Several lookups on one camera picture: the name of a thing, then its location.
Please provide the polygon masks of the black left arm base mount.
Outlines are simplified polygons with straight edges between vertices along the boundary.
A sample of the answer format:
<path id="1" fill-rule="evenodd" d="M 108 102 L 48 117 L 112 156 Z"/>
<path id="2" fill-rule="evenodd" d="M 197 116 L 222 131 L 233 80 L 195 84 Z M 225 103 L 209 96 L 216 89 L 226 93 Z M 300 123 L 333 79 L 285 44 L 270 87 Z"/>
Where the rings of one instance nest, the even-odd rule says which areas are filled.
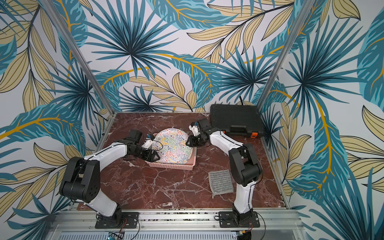
<path id="1" fill-rule="evenodd" d="M 96 229 L 135 229 L 138 225 L 139 212 L 122 212 L 112 217 L 96 215 Z"/>

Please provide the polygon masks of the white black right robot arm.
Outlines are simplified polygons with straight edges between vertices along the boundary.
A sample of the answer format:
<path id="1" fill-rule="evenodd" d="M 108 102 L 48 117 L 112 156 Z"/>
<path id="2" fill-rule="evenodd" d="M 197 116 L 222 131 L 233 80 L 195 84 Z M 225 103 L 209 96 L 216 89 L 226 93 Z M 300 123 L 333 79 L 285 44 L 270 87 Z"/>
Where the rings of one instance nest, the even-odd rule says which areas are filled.
<path id="1" fill-rule="evenodd" d="M 231 174 L 237 183 L 234 212 L 241 217 L 250 215 L 253 211 L 253 192 L 260 175 L 263 174 L 253 145 L 230 138 L 224 131 L 212 127 L 208 119 L 191 123 L 189 130 L 192 135 L 188 137 L 187 146 L 203 147 L 209 143 L 229 156 Z"/>

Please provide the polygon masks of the colourful squiggle pattern plate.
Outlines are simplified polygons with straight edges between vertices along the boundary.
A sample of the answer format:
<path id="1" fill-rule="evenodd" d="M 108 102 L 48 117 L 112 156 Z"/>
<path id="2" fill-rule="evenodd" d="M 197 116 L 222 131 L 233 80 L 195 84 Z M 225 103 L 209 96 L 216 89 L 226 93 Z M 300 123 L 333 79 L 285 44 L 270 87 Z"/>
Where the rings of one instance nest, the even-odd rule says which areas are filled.
<path id="1" fill-rule="evenodd" d="M 186 164 L 193 153 L 193 148 L 186 146 L 188 134 L 176 128 L 160 131 L 154 139 L 152 149 L 157 151 L 160 160 L 156 163 L 170 165 Z"/>

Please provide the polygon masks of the grey microfibre cloth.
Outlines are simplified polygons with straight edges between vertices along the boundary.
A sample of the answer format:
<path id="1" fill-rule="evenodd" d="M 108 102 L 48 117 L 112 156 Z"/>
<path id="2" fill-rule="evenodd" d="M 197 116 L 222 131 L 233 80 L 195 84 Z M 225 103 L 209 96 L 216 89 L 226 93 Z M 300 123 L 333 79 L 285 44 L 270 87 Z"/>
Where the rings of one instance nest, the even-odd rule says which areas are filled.
<path id="1" fill-rule="evenodd" d="M 229 170 L 209 172 L 209 184 L 212 198 L 217 195 L 231 194 L 234 192 L 232 176 Z"/>

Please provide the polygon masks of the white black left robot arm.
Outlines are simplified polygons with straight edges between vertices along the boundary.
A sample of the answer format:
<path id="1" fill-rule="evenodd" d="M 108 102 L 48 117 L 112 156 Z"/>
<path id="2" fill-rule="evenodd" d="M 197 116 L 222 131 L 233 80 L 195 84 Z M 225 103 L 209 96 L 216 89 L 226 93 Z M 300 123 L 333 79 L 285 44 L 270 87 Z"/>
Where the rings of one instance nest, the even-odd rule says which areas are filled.
<path id="1" fill-rule="evenodd" d="M 118 204 L 101 190 L 101 171 L 120 158 L 133 156 L 147 162 L 160 160 L 152 149 L 154 135 L 148 134 L 140 144 L 142 132 L 130 130 L 129 135 L 104 149 L 85 157 L 73 157 L 67 164 L 59 193 L 76 203 L 83 203 L 98 215 L 111 218 L 118 214 Z"/>

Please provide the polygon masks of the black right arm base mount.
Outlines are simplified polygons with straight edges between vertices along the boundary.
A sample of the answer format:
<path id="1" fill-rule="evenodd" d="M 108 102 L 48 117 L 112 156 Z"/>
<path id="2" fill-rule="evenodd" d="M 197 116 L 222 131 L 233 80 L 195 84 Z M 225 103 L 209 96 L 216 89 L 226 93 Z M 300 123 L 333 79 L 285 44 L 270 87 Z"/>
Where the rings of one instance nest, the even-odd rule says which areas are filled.
<path id="1" fill-rule="evenodd" d="M 219 212 L 214 217 L 219 222 L 220 228 L 259 228 L 260 221 L 256 212 L 250 211 L 245 214 L 237 212 Z"/>

